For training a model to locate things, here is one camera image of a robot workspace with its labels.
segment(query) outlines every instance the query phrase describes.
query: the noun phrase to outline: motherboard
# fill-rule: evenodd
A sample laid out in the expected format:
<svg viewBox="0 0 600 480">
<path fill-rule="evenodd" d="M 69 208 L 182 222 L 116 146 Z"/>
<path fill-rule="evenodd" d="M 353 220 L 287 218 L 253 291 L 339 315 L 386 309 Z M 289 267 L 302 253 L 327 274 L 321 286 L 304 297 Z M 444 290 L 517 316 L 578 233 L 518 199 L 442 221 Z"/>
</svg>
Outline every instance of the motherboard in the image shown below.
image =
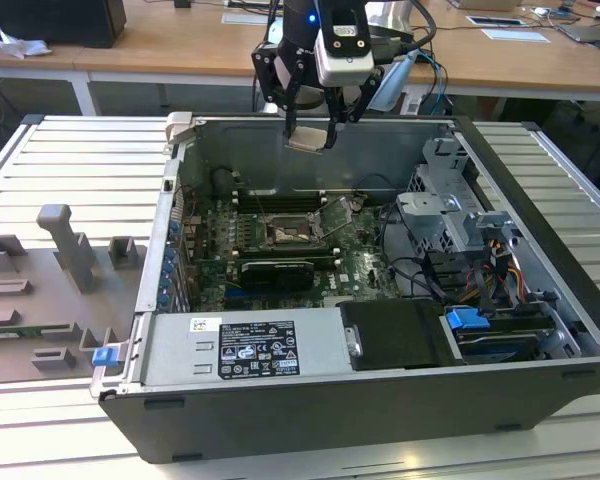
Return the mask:
<svg viewBox="0 0 600 480">
<path fill-rule="evenodd" d="M 185 211 L 193 311 L 331 307 L 397 298 L 381 206 L 354 195 L 193 199 Z"/>
</svg>

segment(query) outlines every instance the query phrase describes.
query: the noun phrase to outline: blue latch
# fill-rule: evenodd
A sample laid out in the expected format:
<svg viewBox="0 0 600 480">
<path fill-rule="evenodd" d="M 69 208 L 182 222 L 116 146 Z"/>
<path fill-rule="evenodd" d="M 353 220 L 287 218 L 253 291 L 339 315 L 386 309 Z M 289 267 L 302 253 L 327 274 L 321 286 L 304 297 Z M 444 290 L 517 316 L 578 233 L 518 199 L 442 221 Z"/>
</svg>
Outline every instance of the blue latch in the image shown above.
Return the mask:
<svg viewBox="0 0 600 480">
<path fill-rule="evenodd" d="M 94 367 L 117 367 L 120 347 L 99 347 L 93 352 L 91 364 Z"/>
<path fill-rule="evenodd" d="M 489 328 L 491 324 L 478 315 L 477 308 L 454 308 L 445 315 L 452 330 L 456 328 Z"/>
</svg>

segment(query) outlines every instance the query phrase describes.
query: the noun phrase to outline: white paper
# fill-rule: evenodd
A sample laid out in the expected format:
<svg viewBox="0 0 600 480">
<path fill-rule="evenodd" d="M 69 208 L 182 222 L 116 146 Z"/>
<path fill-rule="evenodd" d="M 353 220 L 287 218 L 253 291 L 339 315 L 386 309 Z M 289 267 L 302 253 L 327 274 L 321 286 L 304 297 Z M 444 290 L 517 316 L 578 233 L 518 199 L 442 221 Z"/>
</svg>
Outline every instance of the white paper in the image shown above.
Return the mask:
<svg viewBox="0 0 600 480">
<path fill-rule="evenodd" d="M 539 42 L 551 43 L 547 37 L 538 32 L 520 32 L 514 30 L 490 30 L 482 29 L 484 34 L 491 40 L 514 40 L 517 42 Z"/>
<path fill-rule="evenodd" d="M 193 317 L 189 324 L 189 331 L 194 332 L 219 332 L 222 317 Z"/>
<path fill-rule="evenodd" d="M 0 29 L 0 49 L 24 60 L 25 56 L 46 55 L 51 53 L 51 49 L 42 40 L 20 40 L 19 38 L 7 35 Z"/>
</svg>

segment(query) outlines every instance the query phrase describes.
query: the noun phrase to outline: black plastic cover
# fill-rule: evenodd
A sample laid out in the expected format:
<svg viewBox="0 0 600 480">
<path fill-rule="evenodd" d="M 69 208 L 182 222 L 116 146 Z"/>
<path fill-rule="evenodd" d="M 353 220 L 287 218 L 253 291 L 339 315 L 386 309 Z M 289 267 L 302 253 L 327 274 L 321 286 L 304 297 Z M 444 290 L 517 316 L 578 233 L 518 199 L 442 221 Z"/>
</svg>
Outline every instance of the black plastic cover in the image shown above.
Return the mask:
<svg viewBox="0 0 600 480">
<path fill-rule="evenodd" d="M 392 298 L 340 304 L 345 327 L 357 330 L 362 355 L 352 357 L 354 370 L 428 368 L 454 365 L 433 300 Z"/>
</svg>

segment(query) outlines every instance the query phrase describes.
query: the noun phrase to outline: power supply label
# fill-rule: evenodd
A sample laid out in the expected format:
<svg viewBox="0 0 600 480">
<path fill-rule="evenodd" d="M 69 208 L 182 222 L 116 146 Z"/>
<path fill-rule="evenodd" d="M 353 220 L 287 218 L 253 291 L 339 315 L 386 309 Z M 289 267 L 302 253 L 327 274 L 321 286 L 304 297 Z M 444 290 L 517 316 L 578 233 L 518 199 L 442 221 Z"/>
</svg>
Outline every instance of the power supply label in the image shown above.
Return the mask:
<svg viewBox="0 0 600 480">
<path fill-rule="evenodd" d="M 300 375 L 293 322 L 223 323 L 218 354 L 223 380 Z"/>
</svg>

